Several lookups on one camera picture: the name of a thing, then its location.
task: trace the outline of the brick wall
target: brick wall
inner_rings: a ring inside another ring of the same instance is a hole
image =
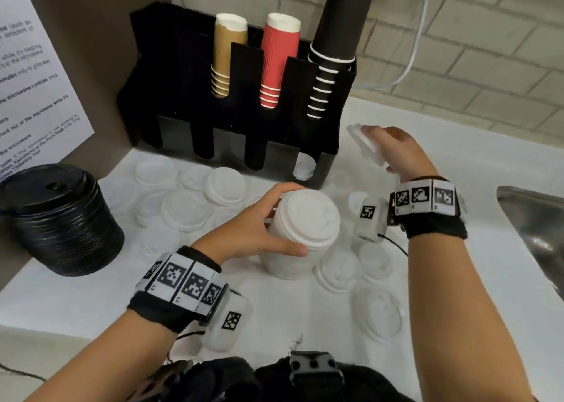
[[[279,11],[312,39],[325,0],[173,0],[262,26]],[[373,0],[358,49],[360,83],[385,83],[407,63],[422,0]],[[564,0],[429,0],[413,70],[374,102],[564,147]]]

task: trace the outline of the stainless steel sink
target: stainless steel sink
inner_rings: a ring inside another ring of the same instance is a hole
[[[497,201],[564,300],[564,199],[501,186]]]

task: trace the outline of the paper sign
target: paper sign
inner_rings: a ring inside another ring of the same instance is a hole
[[[0,181],[94,133],[30,0],[0,0]]]

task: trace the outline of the stack of black lids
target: stack of black lids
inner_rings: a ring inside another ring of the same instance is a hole
[[[320,119],[340,71],[348,71],[355,61],[356,49],[372,0],[327,0],[311,50],[309,62],[319,65],[311,92],[307,115]]]
[[[88,172],[68,164],[20,171],[0,183],[0,218],[16,241],[61,276],[100,270],[120,253],[123,230]]]

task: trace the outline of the wristband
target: wristband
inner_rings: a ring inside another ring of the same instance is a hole
[[[135,287],[128,309],[180,333],[193,320],[206,321],[226,281],[221,267],[200,251],[183,246],[163,254]]]
[[[390,195],[388,225],[405,229],[407,238],[441,233],[468,238],[460,217],[460,205],[455,186],[440,176],[416,178]]]

